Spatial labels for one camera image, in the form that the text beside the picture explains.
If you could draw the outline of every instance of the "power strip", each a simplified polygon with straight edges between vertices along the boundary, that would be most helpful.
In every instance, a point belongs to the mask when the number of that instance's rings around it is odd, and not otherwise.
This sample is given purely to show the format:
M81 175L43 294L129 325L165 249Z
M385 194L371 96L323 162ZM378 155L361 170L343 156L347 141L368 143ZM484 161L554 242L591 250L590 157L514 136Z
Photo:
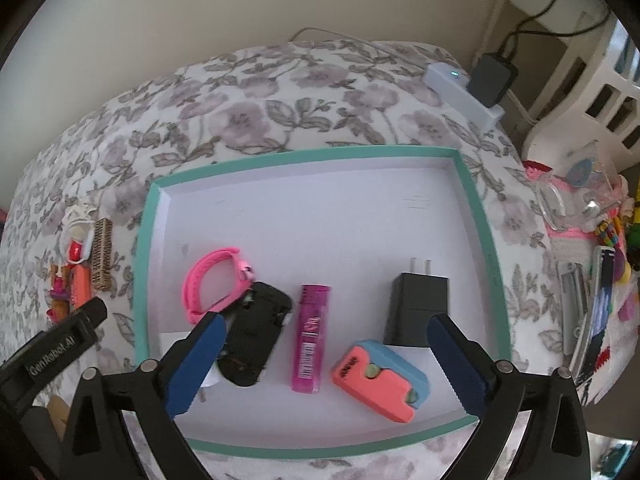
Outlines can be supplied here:
M488 132L504 115L500 105L484 106L466 91L469 78L448 63L431 63L422 76L425 85L437 92L444 102L473 122L481 132Z

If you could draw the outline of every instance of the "pink watch band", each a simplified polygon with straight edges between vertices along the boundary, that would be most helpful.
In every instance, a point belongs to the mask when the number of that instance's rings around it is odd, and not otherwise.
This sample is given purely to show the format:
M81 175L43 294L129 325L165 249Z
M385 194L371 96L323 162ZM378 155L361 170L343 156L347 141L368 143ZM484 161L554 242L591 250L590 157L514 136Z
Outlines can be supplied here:
M251 266L238 257L240 249L227 247L219 249L203 256L187 273L182 285L182 304L184 305L187 320L191 324L197 324L207 312L221 312L235 300L240 298L254 282L254 270ZM223 260L232 259L236 267L236 284L228 296L211 305L209 310L202 311L200 303L200 284L204 275L215 264Z

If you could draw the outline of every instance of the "black power adapter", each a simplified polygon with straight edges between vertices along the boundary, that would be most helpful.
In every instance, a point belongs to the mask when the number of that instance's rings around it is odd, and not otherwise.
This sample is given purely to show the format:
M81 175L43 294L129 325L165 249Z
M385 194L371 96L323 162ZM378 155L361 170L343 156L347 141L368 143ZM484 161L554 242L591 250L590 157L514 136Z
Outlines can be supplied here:
M502 100L517 76L516 66L500 54L482 54L471 72L466 91L491 108Z
M447 314L449 280L430 276L430 261L424 274L416 271L417 259L411 259L410 272L403 272L393 283L385 345L427 348L427 323L436 314Z

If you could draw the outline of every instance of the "plastic container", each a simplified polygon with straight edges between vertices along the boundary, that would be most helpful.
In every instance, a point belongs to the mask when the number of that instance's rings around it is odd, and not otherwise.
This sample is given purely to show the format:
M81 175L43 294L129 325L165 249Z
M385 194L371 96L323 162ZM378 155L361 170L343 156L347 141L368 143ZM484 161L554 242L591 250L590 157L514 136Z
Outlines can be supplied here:
M553 230L590 232L602 214L620 205L620 187L614 189L618 181L613 163L594 140L540 175L536 197Z

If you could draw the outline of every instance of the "floral bedspread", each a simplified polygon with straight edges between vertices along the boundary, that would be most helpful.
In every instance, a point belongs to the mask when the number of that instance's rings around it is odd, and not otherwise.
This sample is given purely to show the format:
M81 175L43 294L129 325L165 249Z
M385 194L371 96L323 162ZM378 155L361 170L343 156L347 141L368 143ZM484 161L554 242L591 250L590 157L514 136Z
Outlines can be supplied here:
M412 60L456 63L428 44L388 43ZM32 160L18 184L0 246L0 347L7 358L46 327L49 263L65 209L90 203L110 218L109 317L100 341L41 394L70 403L82 370L133 369L132 272L147 191L160 176L264 153L361 144L458 148L484 201L502 267L520 370L562 360L560 306L549 242L509 139L482 134L420 81L421 70L351 41L298 41L239 50L179 68L108 101ZM133 438L152 478L162 473L135 420ZM494 471L505 475L524 430L516 425ZM414 446L339 460L268 461L198 453L227 480L439 478L472 428Z

